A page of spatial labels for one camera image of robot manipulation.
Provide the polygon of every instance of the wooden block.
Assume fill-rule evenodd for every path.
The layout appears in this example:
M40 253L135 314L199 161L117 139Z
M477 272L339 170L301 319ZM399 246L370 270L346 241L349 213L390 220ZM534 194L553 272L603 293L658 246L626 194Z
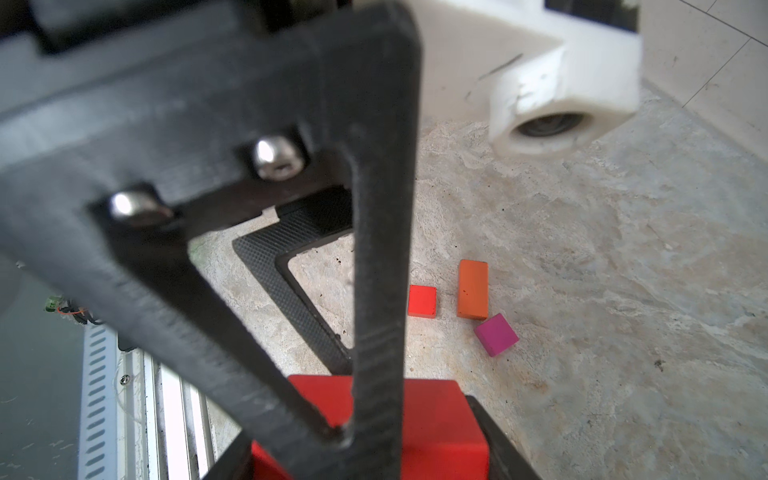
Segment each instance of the wooden block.
M494 315L475 328L475 335L490 356L497 356L520 340L502 314Z
M326 417L344 425L353 410L351 376L291 375L288 380ZM251 446L253 478L290 480L259 444ZM405 379L402 404L402 480L487 480L488 443L453 380Z
M488 264L462 260L458 264L456 315L461 318L488 318Z
M422 318L435 318L437 289L433 286L411 285L408 292L408 314Z

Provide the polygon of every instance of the floor tile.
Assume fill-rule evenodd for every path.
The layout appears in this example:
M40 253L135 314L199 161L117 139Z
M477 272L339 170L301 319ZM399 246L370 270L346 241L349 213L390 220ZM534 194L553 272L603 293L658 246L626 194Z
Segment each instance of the floor tile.
M688 5L693 5L694 7L698 8L702 12L706 12L707 10L709 10L710 7L714 5L714 2L715 2L715 0L684 0L684 1Z
M680 0L646 0L640 12L644 75L681 104L748 39Z
M709 14L768 44L767 0L717 0Z
M768 161L768 47L750 39L687 109Z

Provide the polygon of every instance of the screw head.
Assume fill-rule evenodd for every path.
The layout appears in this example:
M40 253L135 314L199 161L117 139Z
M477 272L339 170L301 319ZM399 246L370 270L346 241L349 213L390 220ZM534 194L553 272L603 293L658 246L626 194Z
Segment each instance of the screw head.
M259 177L272 182L295 177L305 164L301 150L282 135L261 138L253 148L253 162Z
M151 227L174 217L174 212L157 195L144 190L126 190L112 195L109 212L115 220L132 227Z

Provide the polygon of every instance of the white plastic part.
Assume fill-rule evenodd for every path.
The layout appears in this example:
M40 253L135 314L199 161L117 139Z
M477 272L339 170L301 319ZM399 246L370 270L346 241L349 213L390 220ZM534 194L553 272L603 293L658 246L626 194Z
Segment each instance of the white plastic part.
M500 156L567 153L640 107L637 34L547 10L542 0L404 2L424 48L422 115L488 121ZM584 119L550 137L518 130L564 113Z
M189 480L192 471L181 379L163 365L160 367L160 381L163 386L163 433L168 480Z

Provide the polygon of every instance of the small red block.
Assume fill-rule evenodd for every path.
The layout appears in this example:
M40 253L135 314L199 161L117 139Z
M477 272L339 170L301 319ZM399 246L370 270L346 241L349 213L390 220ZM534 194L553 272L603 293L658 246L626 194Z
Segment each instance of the small red block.
M437 316L437 289L433 286L411 285L408 294L408 314L422 318Z

